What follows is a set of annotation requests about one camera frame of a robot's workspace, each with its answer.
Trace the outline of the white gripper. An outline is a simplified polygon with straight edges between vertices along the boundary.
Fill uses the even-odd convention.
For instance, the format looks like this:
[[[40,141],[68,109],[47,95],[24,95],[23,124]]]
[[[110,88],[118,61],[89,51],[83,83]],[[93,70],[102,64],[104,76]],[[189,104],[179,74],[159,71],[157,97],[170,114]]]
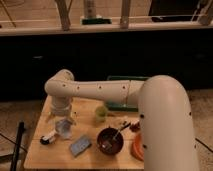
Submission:
[[[67,97],[53,97],[51,99],[50,111],[56,116],[68,116],[72,109],[72,99]]]

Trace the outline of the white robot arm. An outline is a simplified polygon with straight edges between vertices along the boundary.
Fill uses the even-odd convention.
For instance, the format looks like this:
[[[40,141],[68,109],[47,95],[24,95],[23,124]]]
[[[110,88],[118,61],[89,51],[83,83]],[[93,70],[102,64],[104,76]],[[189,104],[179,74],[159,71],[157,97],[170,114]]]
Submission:
[[[46,81],[44,89],[52,97],[51,112],[56,115],[71,111],[73,97],[137,107],[144,171],[200,171],[189,97],[175,78],[82,82],[62,69]]]

